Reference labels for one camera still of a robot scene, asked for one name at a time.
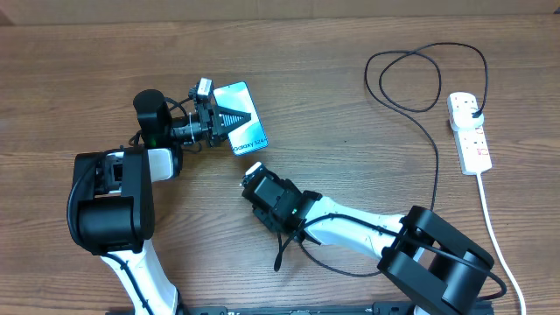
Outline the Samsung Galaxy smartphone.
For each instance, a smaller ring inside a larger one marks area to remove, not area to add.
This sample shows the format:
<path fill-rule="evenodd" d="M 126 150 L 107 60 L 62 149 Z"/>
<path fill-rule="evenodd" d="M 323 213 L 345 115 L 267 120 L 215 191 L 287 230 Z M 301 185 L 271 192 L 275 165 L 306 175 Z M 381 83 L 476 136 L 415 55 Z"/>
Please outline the Samsung Galaxy smartphone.
<path fill-rule="evenodd" d="M 249 87 L 244 81 L 213 91 L 222 124 L 236 156 L 259 151 L 268 146 L 268 138 L 256 111 Z"/>

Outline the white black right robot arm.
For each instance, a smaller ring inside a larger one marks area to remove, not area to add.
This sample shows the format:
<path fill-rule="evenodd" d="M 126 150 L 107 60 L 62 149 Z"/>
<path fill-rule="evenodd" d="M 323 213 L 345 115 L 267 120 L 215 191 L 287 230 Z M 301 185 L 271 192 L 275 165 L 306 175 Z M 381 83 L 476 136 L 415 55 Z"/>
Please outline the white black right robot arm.
<path fill-rule="evenodd" d="M 377 262 L 379 273 L 429 314 L 469 314 L 482 297 L 494 259 L 431 210 L 375 214 L 342 206 L 318 192 L 301 191 L 263 164 L 242 182 L 242 197 L 270 231 L 292 242 L 336 245 Z"/>

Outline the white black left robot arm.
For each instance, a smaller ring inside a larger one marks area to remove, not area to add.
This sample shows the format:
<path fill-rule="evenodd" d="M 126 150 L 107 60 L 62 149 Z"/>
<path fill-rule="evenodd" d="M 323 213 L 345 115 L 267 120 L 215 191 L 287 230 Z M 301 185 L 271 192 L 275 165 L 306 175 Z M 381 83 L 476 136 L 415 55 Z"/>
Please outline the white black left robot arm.
<path fill-rule="evenodd" d="M 155 230 L 152 185 L 180 174 L 187 145 L 210 146 L 246 135 L 258 120 L 244 83 L 189 92 L 192 113 L 172 117 L 180 102 L 156 89 L 138 93 L 140 124 L 128 148 L 76 156 L 66 221 L 73 241 L 99 256 L 116 274 L 133 314 L 187 314 L 179 290 L 167 278 L 151 240 Z"/>

